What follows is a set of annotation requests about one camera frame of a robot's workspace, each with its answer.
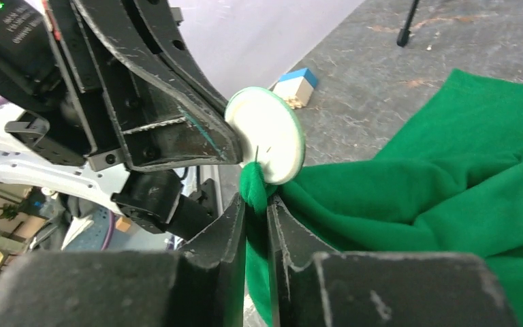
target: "teal scratch mark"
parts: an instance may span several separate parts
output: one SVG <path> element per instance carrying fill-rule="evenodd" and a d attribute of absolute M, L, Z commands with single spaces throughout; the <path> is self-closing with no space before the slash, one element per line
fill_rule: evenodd
<path fill-rule="evenodd" d="M 213 142 L 213 139 L 211 138 L 211 136 L 209 136 L 208 132 L 185 110 L 183 110 L 181 108 L 178 108 L 178 109 L 182 114 L 185 115 L 185 118 L 187 118 L 187 120 L 190 121 L 197 128 L 198 131 L 200 131 L 200 133 L 203 135 L 203 137 L 206 138 L 206 140 L 209 142 L 209 144 L 211 144 L 211 146 L 213 146 L 213 149 L 217 152 L 217 154 L 223 160 L 227 160 L 225 153 L 219 149 L 219 147 L 217 146 L 217 144 L 215 144 L 215 142 Z"/>

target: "gray tabletop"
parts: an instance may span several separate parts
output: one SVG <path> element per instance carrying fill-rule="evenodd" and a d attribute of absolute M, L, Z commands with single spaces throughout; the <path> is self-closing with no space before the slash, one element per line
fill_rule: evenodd
<path fill-rule="evenodd" d="M 523 1 L 422 0 L 410 43 L 399 48 L 409 6 L 366 0 L 297 64 L 319 79 L 310 104 L 296 111 L 306 130 L 306 165 L 370 159 L 453 68 L 523 83 Z M 227 203 L 239 169 L 220 171 Z M 245 326 L 263 325 L 246 310 Z"/>

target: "green towel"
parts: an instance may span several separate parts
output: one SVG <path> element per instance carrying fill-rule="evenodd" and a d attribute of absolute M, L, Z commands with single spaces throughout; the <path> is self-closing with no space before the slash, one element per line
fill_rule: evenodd
<path fill-rule="evenodd" d="M 523 326 L 523 85 L 455 70 L 374 159 L 303 168 L 278 193 L 341 251 L 485 258 Z M 268 263 L 251 243 L 246 276 L 271 324 Z"/>

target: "label on robot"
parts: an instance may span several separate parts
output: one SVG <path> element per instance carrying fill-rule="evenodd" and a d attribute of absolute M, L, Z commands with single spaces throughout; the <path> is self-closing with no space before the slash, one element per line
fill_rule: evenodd
<path fill-rule="evenodd" d="M 26 3 L 5 7 L 0 13 L 0 44 L 13 54 L 30 44 L 33 32 L 42 29 L 43 16 Z"/>

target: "table surface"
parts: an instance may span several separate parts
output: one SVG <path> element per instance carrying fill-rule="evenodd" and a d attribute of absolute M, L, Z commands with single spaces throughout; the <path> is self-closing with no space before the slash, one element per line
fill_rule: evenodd
<path fill-rule="evenodd" d="M 523 1 L 420 1 L 410 43 L 400 48 L 409 6 L 366 0 L 294 68 L 319 79 L 308 106 L 296 110 L 306 165 L 372 158 L 453 68 L 523 83 Z M 220 174 L 227 205 L 239 169 Z M 245 326 L 264 325 L 251 305 L 244 310 Z"/>

